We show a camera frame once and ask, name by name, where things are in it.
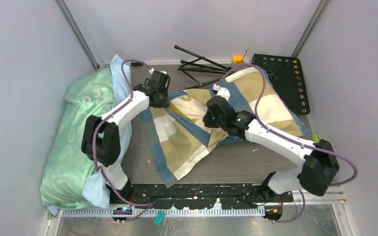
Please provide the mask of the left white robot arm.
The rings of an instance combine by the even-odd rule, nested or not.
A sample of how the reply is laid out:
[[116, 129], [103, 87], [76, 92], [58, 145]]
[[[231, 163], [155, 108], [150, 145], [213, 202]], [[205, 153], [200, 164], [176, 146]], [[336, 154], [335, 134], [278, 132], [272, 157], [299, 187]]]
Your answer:
[[165, 71], [150, 69], [150, 78], [136, 85], [131, 94], [119, 105], [101, 116], [90, 115], [86, 122], [81, 151], [102, 170], [113, 188], [112, 197], [120, 204], [131, 198], [125, 187], [128, 177], [120, 161], [120, 133], [138, 114], [148, 109], [168, 106], [170, 77]]

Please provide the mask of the white quilted pillow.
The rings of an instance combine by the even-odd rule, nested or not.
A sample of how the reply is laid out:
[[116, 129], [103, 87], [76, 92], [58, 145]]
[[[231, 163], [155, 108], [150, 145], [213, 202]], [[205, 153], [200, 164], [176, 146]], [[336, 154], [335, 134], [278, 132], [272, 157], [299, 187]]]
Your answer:
[[170, 110], [188, 119], [196, 125], [203, 125], [203, 118], [206, 115], [207, 107], [188, 95], [172, 99], [169, 102]]

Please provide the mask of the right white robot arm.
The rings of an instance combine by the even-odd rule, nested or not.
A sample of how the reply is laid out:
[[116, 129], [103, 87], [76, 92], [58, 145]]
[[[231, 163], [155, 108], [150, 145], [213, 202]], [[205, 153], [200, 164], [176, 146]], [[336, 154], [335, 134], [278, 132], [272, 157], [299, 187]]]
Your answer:
[[297, 168], [285, 172], [271, 172], [259, 186], [259, 196], [273, 202], [283, 193], [306, 190], [323, 196], [340, 169], [328, 141], [314, 143], [292, 136], [256, 118], [248, 111], [236, 112], [222, 96], [215, 96], [206, 103], [203, 118], [209, 128], [220, 128], [229, 136], [257, 143], [284, 156]]

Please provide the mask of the blue beige checkered pillow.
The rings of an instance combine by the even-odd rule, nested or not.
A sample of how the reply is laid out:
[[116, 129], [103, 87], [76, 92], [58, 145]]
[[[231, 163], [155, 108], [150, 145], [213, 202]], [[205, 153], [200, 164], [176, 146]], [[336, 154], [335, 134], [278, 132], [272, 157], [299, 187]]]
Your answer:
[[[293, 136], [310, 135], [310, 129], [290, 111], [270, 83], [263, 69], [248, 67], [219, 82], [230, 91], [229, 104], [236, 111], [257, 113], [271, 126]], [[147, 141], [162, 182], [170, 187], [219, 145], [239, 142], [220, 128], [196, 125], [170, 110], [169, 102], [188, 95], [206, 106], [214, 96], [211, 88], [173, 92], [167, 108], [148, 108], [141, 113]]]

